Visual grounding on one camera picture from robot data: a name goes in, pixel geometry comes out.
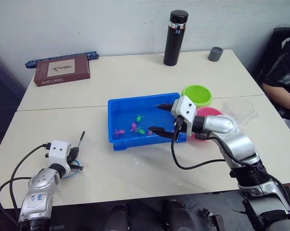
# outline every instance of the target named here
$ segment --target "pink toy fish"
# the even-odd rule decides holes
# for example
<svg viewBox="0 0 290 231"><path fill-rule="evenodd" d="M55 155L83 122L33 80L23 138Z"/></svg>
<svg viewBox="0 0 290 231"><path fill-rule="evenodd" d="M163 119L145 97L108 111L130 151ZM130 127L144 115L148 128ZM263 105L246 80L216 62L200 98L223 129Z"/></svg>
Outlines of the pink toy fish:
<svg viewBox="0 0 290 231"><path fill-rule="evenodd" d="M139 128L137 127L136 123L132 123L131 124L132 129L130 129L130 131L132 132L138 132Z"/></svg>
<svg viewBox="0 0 290 231"><path fill-rule="evenodd" d="M125 130L119 130L115 129L114 135L115 137L118 137L119 135L125 134Z"/></svg>

